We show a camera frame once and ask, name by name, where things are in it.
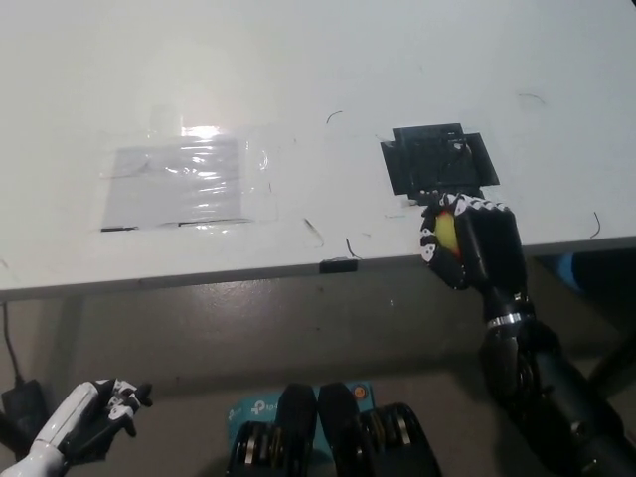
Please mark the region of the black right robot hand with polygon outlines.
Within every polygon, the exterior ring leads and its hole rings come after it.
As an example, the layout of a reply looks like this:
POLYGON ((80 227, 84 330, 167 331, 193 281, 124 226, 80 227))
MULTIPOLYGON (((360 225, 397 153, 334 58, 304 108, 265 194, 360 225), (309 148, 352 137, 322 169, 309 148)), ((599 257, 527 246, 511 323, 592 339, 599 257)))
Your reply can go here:
POLYGON ((455 290, 475 289, 483 319, 532 316, 526 262, 514 213, 505 205, 465 194, 422 197, 420 255, 455 290))

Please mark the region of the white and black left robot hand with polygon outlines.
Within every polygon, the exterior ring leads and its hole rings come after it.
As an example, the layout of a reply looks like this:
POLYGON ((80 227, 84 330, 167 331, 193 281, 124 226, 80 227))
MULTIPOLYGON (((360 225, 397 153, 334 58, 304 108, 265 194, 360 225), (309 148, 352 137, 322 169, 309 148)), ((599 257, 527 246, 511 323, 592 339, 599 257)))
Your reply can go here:
POLYGON ((134 416, 153 405, 151 392, 149 383, 120 379, 77 385, 37 434, 30 453, 48 454, 64 468, 103 460, 120 431, 137 435, 134 416))

